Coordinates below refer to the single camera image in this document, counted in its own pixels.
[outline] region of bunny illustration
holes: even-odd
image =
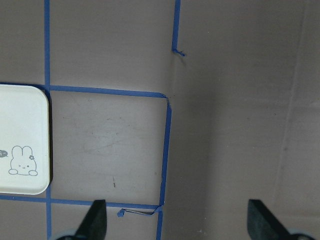
[[[37,164],[31,147],[29,146],[14,146],[12,148],[11,175],[30,175],[37,176]]]

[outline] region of blue painter's tape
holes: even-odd
[[[162,212],[162,206],[158,206],[154,211],[148,212],[148,211],[137,211],[137,210],[130,210],[126,208],[122,208],[116,215],[121,218],[125,215],[125,212],[132,213],[132,214],[138,214],[143,216],[153,216],[156,213]]]
[[[160,211],[158,214],[158,224],[156,226],[156,240],[161,240],[163,218],[164,212]]]
[[[50,90],[50,0],[44,0],[44,85]]]
[[[178,51],[180,8],[181,8],[181,0],[175,0],[171,50],[172,52],[184,57],[185,54],[182,51]]]
[[[168,103],[166,107],[166,120],[165,120],[164,145],[163,145],[163,157],[162,157],[162,173],[161,173],[161,187],[160,187],[160,200],[159,200],[160,206],[165,204],[171,118],[172,118],[172,109]]]
[[[41,198],[41,197],[11,196],[11,195],[0,195],[0,200],[33,202],[33,203],[45,203],[46,202],[46,199]]]
[[[152,209],[155,210],[158,208],[157,205],[148,205],[148,204],[134,204],[134,203],[117,203],[117,202],[107,202],[107,207],[112,208],[130,208],[130,209]]]
[[[118,90],[118,89],[108,89],[108,88],[82,87],[82,86],[59,86],[59,85],[51,85],[50,89],[51,91],[110,94],[110,95],[120,95],[120,96],[167,99],[166,95],[159,92],[151,92],[151,91],[130,91],[130,90]]]
[[[68,199],[51,199],[53,204],[68,204],[68,205],[82,205],[82,206],[91,206],[93,201],[81,201],[81,200],[68,200]]]
[[[45,192],[46,209],[46,237],[49,239],[52,235],[52,214],[51,214],[51,186]]]

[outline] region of white tray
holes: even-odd
[[[36,195],[49,182],[48,99],[33,86],[0,84],[0,193]]]

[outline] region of speech bubble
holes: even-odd
[[[4,150],[0,150],[0,158],[8,157],[8,152]]]

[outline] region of cartoon rabbit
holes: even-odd
[[[30,175],[37,176],[37,164],[33,156],[32,149],[29,146],[14,146],[12,148],[11,175]]]

